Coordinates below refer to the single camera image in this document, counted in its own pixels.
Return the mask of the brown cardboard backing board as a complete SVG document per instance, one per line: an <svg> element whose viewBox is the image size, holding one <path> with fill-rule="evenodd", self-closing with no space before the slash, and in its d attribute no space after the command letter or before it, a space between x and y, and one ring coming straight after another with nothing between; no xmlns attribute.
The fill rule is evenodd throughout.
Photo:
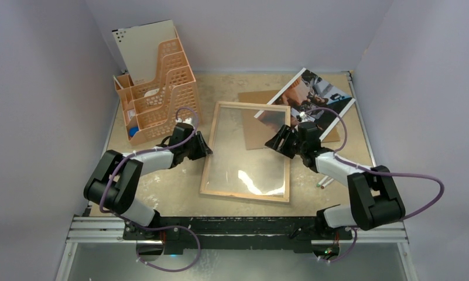
<svg viewBox="0 0 469 281"><path fill-rule="evenodd" d="M239 92L238 100L243 103L266 104L278 90ZM255 118L257 110L242 109L242 128L246 150L266 148L265 143L276 135L285 124L285 113L264 111Z"/></svg>

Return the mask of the printed photo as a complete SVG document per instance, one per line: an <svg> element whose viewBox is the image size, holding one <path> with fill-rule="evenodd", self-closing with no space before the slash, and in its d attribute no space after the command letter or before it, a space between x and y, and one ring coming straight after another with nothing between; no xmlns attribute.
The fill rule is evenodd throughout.
<svg viewBox="0 0 469 281"><path fill-rule="evenodd" d="M289 125L292 128L301 123L300 114L305 112L306 119L317 126L321 140L336 142L340 137L332 134L339 120L335 114L324 109L331 109L339 116L344 116L355 103L355 98L316 73L303 68L266 103L289 107Z"/></svg>

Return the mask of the orange plastic file organizer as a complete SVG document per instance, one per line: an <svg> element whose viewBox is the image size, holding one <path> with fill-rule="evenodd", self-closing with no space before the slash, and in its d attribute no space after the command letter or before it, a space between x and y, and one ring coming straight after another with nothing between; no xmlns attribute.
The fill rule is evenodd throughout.
<svg viewBox="0 0 469 281"><path fill-rule="evenodd" d="M177 118L195 117L202 123L197 80L179 37L159 44L152 81L135 85L129 74L123 74L114 78L114 87L132 146L170 135ZM139 131L130 138L128 131L134 126Z"/></svg>

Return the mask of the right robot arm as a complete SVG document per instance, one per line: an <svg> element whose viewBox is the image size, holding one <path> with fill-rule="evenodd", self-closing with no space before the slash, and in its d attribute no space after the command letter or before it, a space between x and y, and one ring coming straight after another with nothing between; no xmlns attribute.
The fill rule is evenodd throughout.
<svg viewBox="0 0 469 281"><path fill-rule="evenodd" d="M349 205L337 205L316 213L316 234L329 238L338 228L370 230L404 218L405 205L388 168L346 164L338 159L334 150L322 146L319 132L311 122L302 122L296 128L284 125L265 143L267 148L291 159L300 156L307 168L348 188Z"/></svg>

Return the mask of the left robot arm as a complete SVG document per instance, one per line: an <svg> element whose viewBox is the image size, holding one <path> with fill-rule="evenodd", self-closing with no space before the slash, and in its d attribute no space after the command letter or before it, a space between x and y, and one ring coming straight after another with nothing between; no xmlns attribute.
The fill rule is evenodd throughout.
<svg viewBox="0 0 469 281"><path fill-rule="evenodd" d="M185 158L197 160L212 154L201 132L190 124L180 122L172 135L151 149L132 153L108 150L85 185L83 196L103 210L138 224L145 239L160 234L160 214L136 198L140 178L181 164Z"/></svg>

